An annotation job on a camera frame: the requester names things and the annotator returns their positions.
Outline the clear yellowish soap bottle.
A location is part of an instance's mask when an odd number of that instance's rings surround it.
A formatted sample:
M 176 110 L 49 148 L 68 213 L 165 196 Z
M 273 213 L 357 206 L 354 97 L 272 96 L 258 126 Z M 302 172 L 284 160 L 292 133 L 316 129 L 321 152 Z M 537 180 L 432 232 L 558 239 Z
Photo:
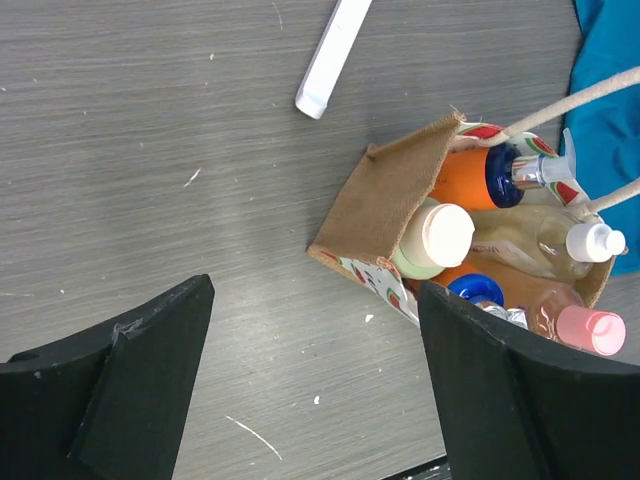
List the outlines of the clear yellowish soap bottle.
M 542 204 L 472 211 L 470 252 L 528 275 L 572 283 L 626 248 L 619 230 Z

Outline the green bottle white cap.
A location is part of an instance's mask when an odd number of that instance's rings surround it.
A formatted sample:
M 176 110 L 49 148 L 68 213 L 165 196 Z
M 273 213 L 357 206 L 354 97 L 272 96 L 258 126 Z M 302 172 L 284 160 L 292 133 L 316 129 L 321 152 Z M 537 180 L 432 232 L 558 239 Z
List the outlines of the green bottle white cap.
M 404 278 L 431 279 L 461 265 L 474 231 L 473 220 L 462 207 L 427 197 L 407 223 L 391 262 Z

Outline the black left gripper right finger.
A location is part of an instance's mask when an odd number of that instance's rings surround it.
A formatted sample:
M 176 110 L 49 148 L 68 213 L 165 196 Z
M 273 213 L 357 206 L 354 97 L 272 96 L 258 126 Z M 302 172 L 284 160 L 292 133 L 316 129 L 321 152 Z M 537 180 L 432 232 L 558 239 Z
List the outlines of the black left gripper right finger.
M 418 313 L 456 479 L 636 479 L 639 368 L 422 286 Z

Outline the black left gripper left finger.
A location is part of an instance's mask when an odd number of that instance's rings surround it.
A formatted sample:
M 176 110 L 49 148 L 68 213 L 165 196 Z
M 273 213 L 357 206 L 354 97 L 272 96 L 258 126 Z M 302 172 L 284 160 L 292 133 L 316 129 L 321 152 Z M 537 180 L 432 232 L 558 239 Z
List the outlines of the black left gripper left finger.
M 196 275 L 2 363 L 2 478 L 172 478 L 214 295 Z

